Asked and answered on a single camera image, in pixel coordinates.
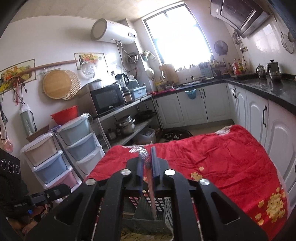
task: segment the cutting board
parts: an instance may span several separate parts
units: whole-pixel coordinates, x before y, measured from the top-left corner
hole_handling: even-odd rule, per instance
[[[54,70],[43,79],[43,90],[52,99],[62,99],[72,87],[72,81],[65,71]]]

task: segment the microwave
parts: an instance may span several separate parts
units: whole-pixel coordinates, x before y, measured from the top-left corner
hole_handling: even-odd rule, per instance
[[[105,115],[125,105],[120,85],[109,85],[104,88],[86,92],[78,99],[78,107],[83,113],[93,118]]]

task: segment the kitchen cabinet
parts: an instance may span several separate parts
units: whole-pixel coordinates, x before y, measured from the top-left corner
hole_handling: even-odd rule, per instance
[[[234,95],[234,86],[231,84],[227,85],[227,91],[228,91],[228,98],[229,98],[229,107],[230,107],[230,116],[233,122],[238,125],[238,109],[237,109],[237,99]]]
[[[265,150],[285,180],[291,202],[296,197],[296,117],[268,102],[268,124]]]
[[[177,96],[186,126],[207,123],[207,111],[201,88],[196,89],[195,99],[190,99],[186,92],[177,93]]]
[[[157,98],[154,102],[164,129],[185,125],[177,94]]]
[[[268,125],[268,100],[246,91],[248,131],[262,145],[265,145]]]
[[[248,129],[248,109],[246,90],[240,87],[235,87],[234,95],[237,100],[238,123],[245,129]]]
[[[228,120],[231,118],[225,83],[203,87],[202,94],[209,122]]]

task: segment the kettle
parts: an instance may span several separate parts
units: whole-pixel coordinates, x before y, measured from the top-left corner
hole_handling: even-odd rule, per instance
[[[123,93],[128,91],[127,85],[129,84],[129,78],[126,74],[117,74],[115,80],[121,86]]]
[[[270,63],[267,64],[267,73],[279,72],[278,62],[274,62],[273,59],[270,60]]]
[[[265,68],[263,65],[259,64],[256,68],[256,73],[258,74],[260,79],[265,79],[266,78],[266,72]]]

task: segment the white wall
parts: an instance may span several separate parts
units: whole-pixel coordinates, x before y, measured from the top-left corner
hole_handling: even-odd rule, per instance
[[[133,23],[128,19],[124,19],[120,23],[124,24],[130,28],[135,28]],[[146,70],[149,68],[149,64],[147,62],[143,61],[143,59],[140,55],[143,52],[143,48],[142,48],[142,45],[139,41],[139,38],[136,38],[134,43],[129,44],[129,45],[125,45],[124,48],[127,53],[135,52],[139,57],[139,61],[137,62],[137,69],[138,69],[137,81],[139,82],[139,85],[142,86],[143,84],[145,84],[147,87],[147,91],[149,91],[149,92],[155,91],[156,87],[155,87],[154,83],[152,82],[151,79],[148,78],[148,76],[146,74]],[[129,67],[130,67],[130,69],[134,69],[135,64],[132,63],[129,65]]]
[[[237,49],[232,41],[232,38],[227,30],[223,21],[211,16],[211,5],[209,0],[185,0],[185,3],[195,16],[200,27],[202,28],[206,39],[210,45],[213,55],[217,61],[222,61],[223,58],[225,62],[233,63],[235,58],[238,58]],[[138,33],[138,38],[142,44],[143,49],[149,50],[155,56],[157,52],[151,42],[151,37],[146,31],[146,27],[142,19],[138,19],[134,23],[135,29]],[[228,45],[228,54],[224,56],[219,56],[214,50],[214,44],[218,40],[223,40]],[[160,76],[159,62],[149,60],[149,65],[155,71],[156,79]]]
[[[279,15],[275,14],[278,22],[271,15],[254,33],[242,39],[248,52],[244,53],[245,60],[250,71],[256,71],[256,66],[266,66],[271,59],[279,63],[279,69],[283,73],[296,74],[296,53],[287,52],[281,43],[281,31],[288,35],[288,28]],[[234,29],[225,24],[232,35]]]
[[[104,53],[109,70],[121,73],[121,61],[116,44],[94,42],[90,38],[90,31],[95,20],[70,16],[42,16],[13,22],[8,25],[0,38],[0,69],[5,69],[16,63],[35,58],[36,66],[73,60],[77,52]],[[60,66],[78,74],[81,86],[92,81],[83,78],[78,73],[75,64]],[[56,123],[50,115],[76,104],[71,101],[53,100],[47,97],[42,89],[42,79],[37,71],[37,80],[25,85],[28,92],[23,91],[24,102],[31,107],[38,129]],[[102,70],[96,78],[102,76]],[[13,155],[19,157],[20,149],[28,143],[20,120],[18,106],[13,102],[13,91],[6,92],[3,100],[3,111],[8,118],[7,133],[14,146]],[[38,182],[26,164],[21,165],[22,176],[30,191],[40,188]]]

